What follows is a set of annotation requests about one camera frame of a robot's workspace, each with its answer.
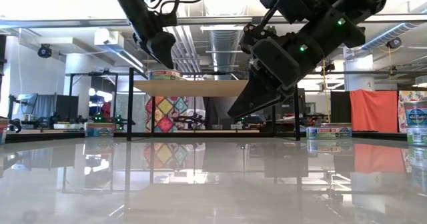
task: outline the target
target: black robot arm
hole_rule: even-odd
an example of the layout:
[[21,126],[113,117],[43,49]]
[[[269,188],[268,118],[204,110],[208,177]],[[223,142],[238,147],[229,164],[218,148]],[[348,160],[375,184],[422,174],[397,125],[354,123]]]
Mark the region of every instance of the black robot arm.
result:
[[[298,81],[341,44],[363,45],[364,28],[357,24],[386,4],[386,0],[260,1],[269,11],[259,25],[244,27],[240,46],[255,61],[246,88],[228,111],[230,117],[243,117],[284,101]],[[277,36],[275,30],[266,28],[276,11],[291,24],[304,19],[308,23],[297,33]]]
[[117,1],[133,28],[134,40],[146,53],[150,54],[159,63],[163,63],[167,68],[173,69],[171,48],[176,40],[171,33],[163,31],[163,28],[177,25],[176,11],[179,3],[195,3],[199,0],[166,1],[166,3],[174,3],[173,10],[166,14],[161,11],[150,11],[145,4],[145,0]]

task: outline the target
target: orange curtain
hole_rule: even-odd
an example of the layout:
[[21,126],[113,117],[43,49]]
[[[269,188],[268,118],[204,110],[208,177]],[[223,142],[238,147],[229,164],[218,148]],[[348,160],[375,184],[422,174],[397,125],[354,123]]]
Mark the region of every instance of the orange curtain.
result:
[[350,92],[354,131],[398,132],[396,91]]

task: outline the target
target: security camera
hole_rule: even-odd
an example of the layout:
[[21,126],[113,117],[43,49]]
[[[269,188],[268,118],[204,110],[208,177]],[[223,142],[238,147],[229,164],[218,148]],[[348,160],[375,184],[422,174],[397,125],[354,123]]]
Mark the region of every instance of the security camera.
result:
[[388,41],[386,44],[386,47],[390,49],[397,49],[400,46],[402,46],[402,40],[399,37],[396,37],[395,39]]
[[50,49],[50,44],[41,44],[39,51],[37,52],[38,56],[41,58],[49,58],[52,56],[52,49]]

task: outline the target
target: wooden shelf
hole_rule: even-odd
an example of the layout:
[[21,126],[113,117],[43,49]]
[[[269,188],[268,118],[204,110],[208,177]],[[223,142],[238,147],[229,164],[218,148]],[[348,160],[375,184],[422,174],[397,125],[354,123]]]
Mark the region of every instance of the wooden shelf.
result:
[[259,133],[260,130],[179,130],[174,133]]
[[237,97],[248,81],[135,81],[134,87],[156,97]]

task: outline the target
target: black cable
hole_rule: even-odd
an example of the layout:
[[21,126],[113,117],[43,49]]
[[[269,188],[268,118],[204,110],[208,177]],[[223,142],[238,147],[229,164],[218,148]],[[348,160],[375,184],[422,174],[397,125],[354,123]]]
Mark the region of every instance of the black cable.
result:
[[157,4],[155,4],[155,6],[154,6],[154,7],[150,7],[147,3],[146,3],[146,5],[147,5],[147,7],[148,7],[148,8],[150,8],[150,9],[156,9],[156,8],[158,8],[158,7],[160,6],[161,1],[163,1],[163,0],[159,0],[159,1],[157,2]]
[[161,4],[161,7],[160,7],[160,13],[161,13],[161,14],[163,13],[163,11],[162,11],[163,6],[164,6],[164,5],[166,5],[166,4],[169,4],[169,3],[175,3],[175,5],[173,6],[173,10],[171,11],[171,13],[175,13],[175,12],[177,11],[177,9],[178,9],[178,5],[179,5],[180,3],[193,4],[193,3],[198,3],[199,1],[201,1],[201,0],[193,0],[193,1],[180,1],[180,0],[165,1],[165,2],[163,2],[163,3]]
[[267,13],[264,15],[264,17],[261,20],[260,25],[265,27],[268,24],[268,21],[273,17],[274,13],[278,10],[278,5],[281,0],[277,0],[276,3],[274,3],[273,8],[267,11]]

